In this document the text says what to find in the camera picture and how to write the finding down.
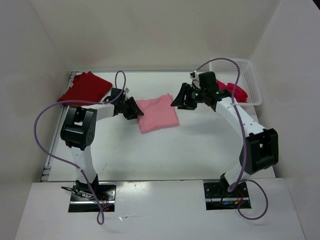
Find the light pink t-shirt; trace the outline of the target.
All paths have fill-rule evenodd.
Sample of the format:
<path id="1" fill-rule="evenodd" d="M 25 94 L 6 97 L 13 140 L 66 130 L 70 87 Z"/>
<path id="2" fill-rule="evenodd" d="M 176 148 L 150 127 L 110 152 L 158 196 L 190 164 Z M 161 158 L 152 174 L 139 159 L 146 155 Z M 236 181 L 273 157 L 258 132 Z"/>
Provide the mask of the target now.
<path id="1" fill-rule="evenodd" d="M 171 106 L 173 97 L 165 94 L 157 98 L 137 100 L 137 106 L 143 112 L 138 116 L 138 126 L 142 134 L 153 131 L 178 127 L 178 115 Z"/>

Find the dark red t-shirt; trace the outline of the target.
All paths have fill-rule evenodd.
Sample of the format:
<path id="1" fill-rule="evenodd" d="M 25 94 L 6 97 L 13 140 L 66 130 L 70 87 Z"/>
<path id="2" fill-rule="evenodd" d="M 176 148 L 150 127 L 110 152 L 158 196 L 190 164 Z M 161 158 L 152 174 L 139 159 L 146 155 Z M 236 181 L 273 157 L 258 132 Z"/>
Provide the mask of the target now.
<path id="1" fill-rule="evenodd" d="M 81 100 L 99 102 L 113 87 L 113 84 L 91 71 L 83 72 L 73 78 L 72 86 L 57 101 Z"/>

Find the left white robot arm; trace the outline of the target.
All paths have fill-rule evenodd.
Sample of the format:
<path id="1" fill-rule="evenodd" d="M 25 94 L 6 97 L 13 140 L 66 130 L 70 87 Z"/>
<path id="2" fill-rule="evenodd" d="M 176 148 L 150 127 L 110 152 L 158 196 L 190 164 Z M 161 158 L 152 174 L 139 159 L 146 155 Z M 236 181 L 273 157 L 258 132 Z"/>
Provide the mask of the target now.
<path id="1" fill-rule="evenodd" d="M 66 113 L 60 137 L 69 148 L 73 163 L 76 165 L 76 181 L 72 191 L 82 192 L 89 200 L 96 199 L 101 190 L 91 153 L 91 144 L 96 134 L 96 123 L 119 114 L 122 114 L 127 120 L 144 115 L 133 97 L 125 97 L 106 105 L 72 105 Z"/>

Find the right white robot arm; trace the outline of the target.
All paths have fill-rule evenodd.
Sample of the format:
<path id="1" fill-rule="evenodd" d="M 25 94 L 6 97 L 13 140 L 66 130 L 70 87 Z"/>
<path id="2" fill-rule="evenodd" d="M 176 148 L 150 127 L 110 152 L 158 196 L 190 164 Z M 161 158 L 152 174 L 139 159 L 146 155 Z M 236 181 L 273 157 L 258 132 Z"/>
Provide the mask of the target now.
<path id="1" fill-rule="evenodd" d="M 171 106 L 183 110 L 195 110 L 199 103 L 206 104 L 224 117 L 242 138 L 243 146 L 238 163 L 223 173 L 219 180 L 219 191 L 223 196 L 232 196 L 240 182 L 279 162 L 277 131 L 273 128 L 266 129 L 256 122 L 238 105 L 228 90 L 194 88 L 188 83 L 183 83 Z"/>

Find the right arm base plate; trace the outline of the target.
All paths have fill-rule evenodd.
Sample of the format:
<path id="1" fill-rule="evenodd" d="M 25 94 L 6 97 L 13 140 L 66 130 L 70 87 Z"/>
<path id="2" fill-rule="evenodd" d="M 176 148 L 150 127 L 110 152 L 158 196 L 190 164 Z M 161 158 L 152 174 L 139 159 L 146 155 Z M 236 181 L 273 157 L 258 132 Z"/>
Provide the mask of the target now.
<path id="1" fill-rule="evenodd" d="M 224 193 L 218 180 L 203 181 L 206 210 L 251 209 L 246 183 L 241 183 L 233 193 Z"/>

